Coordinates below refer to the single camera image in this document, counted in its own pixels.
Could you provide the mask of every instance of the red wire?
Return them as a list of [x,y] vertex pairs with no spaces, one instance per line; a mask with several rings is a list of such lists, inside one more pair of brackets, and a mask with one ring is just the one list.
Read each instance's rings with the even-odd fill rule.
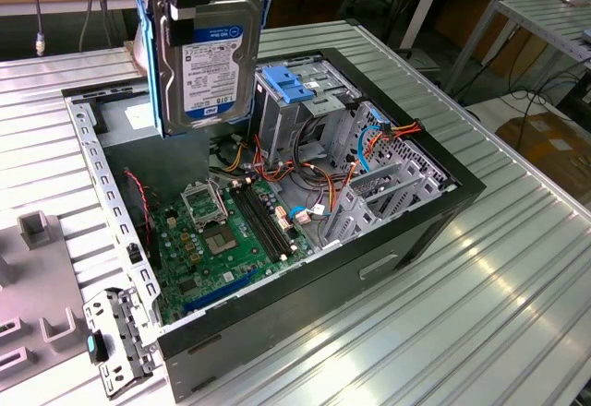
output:
[[141,194],[141,201],[144,204],[144,221],[146,222],[146,245],[150,244],[150,221],[148,218],[148,200],[146,199],[146,194],[144,193],[144,186],[142,186],[141,182],[138,178],[131,173],[130,171],[125,171],[125,174],[130,177],[138,187],[139,193]]

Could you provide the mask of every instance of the yellow wire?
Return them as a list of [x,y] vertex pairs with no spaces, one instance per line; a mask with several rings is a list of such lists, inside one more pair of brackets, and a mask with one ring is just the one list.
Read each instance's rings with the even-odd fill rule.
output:
[[231,171],[233,171],[234,169],[236,169],[238,167],[238,164],[240,164],[240,158],[242,157],[242,144],[238,145],[238,152],[236,154],[236,158],[234,160],[234,163],[232,163],[230,166],[228,166],[227,168],[224,169],[225,172],[230,173]]

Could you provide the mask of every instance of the connector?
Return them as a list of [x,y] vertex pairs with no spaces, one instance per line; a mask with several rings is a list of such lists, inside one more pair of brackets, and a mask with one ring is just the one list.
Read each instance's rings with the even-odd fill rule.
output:
[[43,53],[45,52],[45,36],[43,34],[37,33],[35,49],[37,50],[37,56],[43,57]]
[[423,126],[423,123],[418,118],[415,119],[415,123],[418,125],[418,127],[421,128],[421,131],[424,131],[425,130],[425,127]]
[[262,72],[273,89],[280,93],[288,104],[315,97],[314,92],[303,86],[299,77],[285,66],[263,67]]

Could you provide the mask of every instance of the slotted metal surface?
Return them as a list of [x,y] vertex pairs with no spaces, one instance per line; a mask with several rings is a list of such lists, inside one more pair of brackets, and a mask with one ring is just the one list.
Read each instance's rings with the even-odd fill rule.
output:
[[[329,46],[487,189],[409,268],[183,404],[568,404],[591,376],[589,213],[360,28],[270,30],[260,55]],[[136,75],[122,50],[0,65],[0,223],[33,208],[59,215],[85,299],[125,284],[60,118],[59,90],[95,72]],[[0,404],[89,399],[107,402],[86,355],[0,394]],[[172,403],[163,368],[115,403]]]
[[520,26],[581,61],[591,57],[583,31],[591,29],[591,5],[572,6],[561,0],[498,0],[495,7]]

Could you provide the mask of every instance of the blue drive bracket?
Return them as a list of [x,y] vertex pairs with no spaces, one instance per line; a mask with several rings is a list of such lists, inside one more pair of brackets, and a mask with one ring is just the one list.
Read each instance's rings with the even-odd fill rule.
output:
[[263,67],[262,73],[273,89],[281,94],[287,104],[314,98],[314,91],[306,89],[300,83],[299,77],[285,66]]

